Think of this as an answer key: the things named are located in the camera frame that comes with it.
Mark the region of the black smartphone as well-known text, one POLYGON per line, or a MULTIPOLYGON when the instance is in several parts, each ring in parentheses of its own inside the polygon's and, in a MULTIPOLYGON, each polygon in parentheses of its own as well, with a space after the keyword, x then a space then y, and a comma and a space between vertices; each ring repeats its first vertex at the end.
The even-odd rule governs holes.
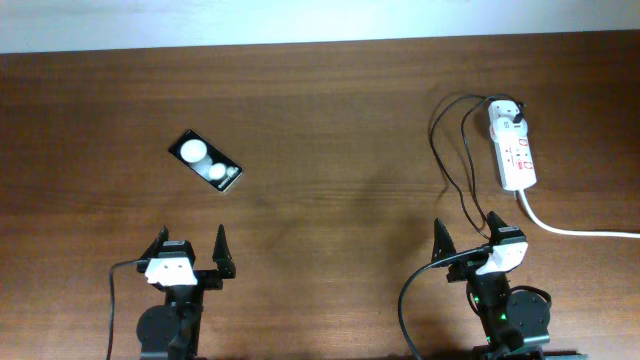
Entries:
POLYGON ((244 174, 237 162, 191 129, 181 134, 168 152, 220 193, 231 189, 244 174))

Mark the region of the white USB charger plug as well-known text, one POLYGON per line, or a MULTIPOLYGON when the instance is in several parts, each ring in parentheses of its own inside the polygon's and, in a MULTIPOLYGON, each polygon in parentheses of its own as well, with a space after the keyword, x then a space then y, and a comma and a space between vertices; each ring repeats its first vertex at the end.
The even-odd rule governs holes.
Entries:
POLYGON ((496 100, 488 107, 489 132, 494 142, 523 138, 528 134, 528 124, 519 106, 510 100, 496 100))

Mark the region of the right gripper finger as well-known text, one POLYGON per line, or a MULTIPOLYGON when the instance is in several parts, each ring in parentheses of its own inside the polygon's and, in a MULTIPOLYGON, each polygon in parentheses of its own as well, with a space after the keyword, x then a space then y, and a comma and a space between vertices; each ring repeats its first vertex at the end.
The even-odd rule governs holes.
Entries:
POLYGON ((434 220, 434 243, 431 261, 437 262, 456 254, 457 251, 451 235, 441 219, 436 218, 434 220))
POLYGON ((509 226, 494 211, 487 214, 487 225, 490 229, 489 243, 491 245, 499 244, 510 232, 509 226))

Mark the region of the white power strip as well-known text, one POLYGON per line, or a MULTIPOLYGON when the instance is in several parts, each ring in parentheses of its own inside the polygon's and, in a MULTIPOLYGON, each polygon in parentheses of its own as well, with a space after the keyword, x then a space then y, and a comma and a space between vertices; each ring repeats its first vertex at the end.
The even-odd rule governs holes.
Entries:
POLYGON ((536 184, 537 178, 528 134, 502 142, 494 142, 502 187, 517 192, 536 184))

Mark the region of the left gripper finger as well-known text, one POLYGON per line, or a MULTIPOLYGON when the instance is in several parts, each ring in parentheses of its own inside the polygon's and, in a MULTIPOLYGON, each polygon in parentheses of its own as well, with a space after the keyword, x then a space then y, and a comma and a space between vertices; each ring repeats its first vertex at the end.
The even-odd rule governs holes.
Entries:
POLYGON ((151 245, 144 251, 141 256, 141 259, 144 261, 149 261, 152 258, 155 258, 157 254, 160 252, 160 248, 162 245, 169 239, 169 230, 166 226, 163 226, 155 238, 155 240, 151 243, 151 245))
POLYGON ((226 239, 225 227, 222 224, 220 224, 217 229, 212 260, 217 265, 231 265, 233 263, 226 239))

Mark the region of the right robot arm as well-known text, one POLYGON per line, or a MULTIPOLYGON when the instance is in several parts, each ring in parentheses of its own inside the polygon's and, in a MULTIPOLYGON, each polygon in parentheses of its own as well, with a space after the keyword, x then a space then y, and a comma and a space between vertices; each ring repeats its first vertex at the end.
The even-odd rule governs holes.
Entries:
POLYGON ((458 252, 445 225, 435 220, 432 262, 448 269, 448 282, 466 284, 466 298, 487 337, 485 345, 472 350, 474 359, 542 359, 542 346, 550 342, 551 296, 509 284, 507 274, 526 255, 526 236, 494 212, 487 215, 487 224, 491 236, 486 244, 458 252))

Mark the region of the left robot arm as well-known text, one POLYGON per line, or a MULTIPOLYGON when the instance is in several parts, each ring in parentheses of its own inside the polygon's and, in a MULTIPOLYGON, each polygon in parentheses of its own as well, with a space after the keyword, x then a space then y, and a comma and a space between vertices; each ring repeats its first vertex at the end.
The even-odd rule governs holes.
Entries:
POLYGON ((198 352, 203 298, 221 290, 236 277, 225 228, 217 229, 212 261, 214 269, 196 270, 196 256, 187 240, 171 240, 162 228, 138 260, 137 271, 164 294, 164 303, 148 308, 139 318, 136 335, 142 359, 188 360, 198 352))

